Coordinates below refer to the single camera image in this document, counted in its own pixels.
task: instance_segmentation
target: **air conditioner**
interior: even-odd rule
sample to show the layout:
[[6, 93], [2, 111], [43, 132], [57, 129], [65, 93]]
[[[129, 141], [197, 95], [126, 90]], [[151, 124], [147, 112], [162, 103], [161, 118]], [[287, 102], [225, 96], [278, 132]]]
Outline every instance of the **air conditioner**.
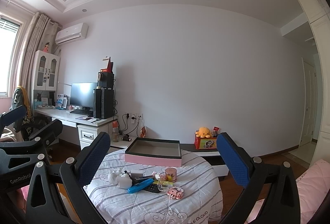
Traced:
[[87, 29], [88, 25], [86, 23], [79, 23], [77, 25], [61, 30], [56, 34], [55, 43], [58, 45], [63, 45], [68, 42], [85, 39]]

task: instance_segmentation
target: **white door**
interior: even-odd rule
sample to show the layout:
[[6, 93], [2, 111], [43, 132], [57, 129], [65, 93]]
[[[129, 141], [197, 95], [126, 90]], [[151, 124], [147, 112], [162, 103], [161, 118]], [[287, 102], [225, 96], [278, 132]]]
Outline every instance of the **white door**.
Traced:
[[310, 64], [304, 63], [305, 74], [305, 116], [299, 146], [311, 142], [315, 124], [316, 74]]
[[48, 54], [48, 67], [47, 67], [47, 78], [46, 78], [46, 90], [55, 91], [57, 86], [57, 74], [59, 57], [53, 54]]
[[299, 0], [299, 2], [310, 23], [327, 14], [322, 0]]
[[323, 159], [330, 163], [330, 134], [320, 132], [320, 136], [317, 140], [316, 149], [314, 152], [313, 160], [311, 161], [311, 165], [313, 165], [319, 159]]
[[323, 77], [323, 116], [321, 131], [330, 133], [330, 19], [327, 15], [311, 24], [319, 52]]
[[36, 52], [36, 69], [34, 77], [34, 90], [45, 90], [48, 72], [48, 55], [45, 52]]

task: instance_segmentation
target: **beige curtain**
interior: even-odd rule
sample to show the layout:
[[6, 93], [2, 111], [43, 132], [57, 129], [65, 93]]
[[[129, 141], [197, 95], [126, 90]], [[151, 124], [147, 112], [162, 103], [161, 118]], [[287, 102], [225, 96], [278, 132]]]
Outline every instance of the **beige curtain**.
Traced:
[[37, 50], [43, 50], [47, 42], [50, 43], [49, 48], [51, 49], [57, 33], [57, 27], [58, 24], [51, 22], [46, 15], [40, 14], [39, 12], [34, 14], [24, 36], [19, 53], [18, 74], [14, 89], [17, 86], [23, 86], [30, 97], [31, 71], [34, 54]]

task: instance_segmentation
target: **white bedspread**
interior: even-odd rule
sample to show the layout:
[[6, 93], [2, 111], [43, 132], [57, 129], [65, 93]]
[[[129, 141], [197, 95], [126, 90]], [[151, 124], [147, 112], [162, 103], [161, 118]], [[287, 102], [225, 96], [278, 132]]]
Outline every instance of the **white bedspread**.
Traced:
[[200, 224], [220, 220], [222, 192], [212, 166], [196, 154], [182, 150], [182, 166], [174, 183], [184, 189], [180, 200], [169, 199], [165, 192], [145, 190], [129, 194], [108, 182], [112, 169], [164, 172], [165, 167], [126, 163], [124, 150], [105, 156], [92, 182], [84, 189], [102, 216], [111, 224]]

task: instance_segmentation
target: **computer monitor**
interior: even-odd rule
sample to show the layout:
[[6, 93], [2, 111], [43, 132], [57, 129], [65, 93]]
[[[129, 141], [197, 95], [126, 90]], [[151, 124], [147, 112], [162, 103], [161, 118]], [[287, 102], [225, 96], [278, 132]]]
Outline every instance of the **computer monitor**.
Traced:
[[71, 87], [70, 105], [93, 108], [93, 91], [96, 87], [97, 82], [73, 83]]

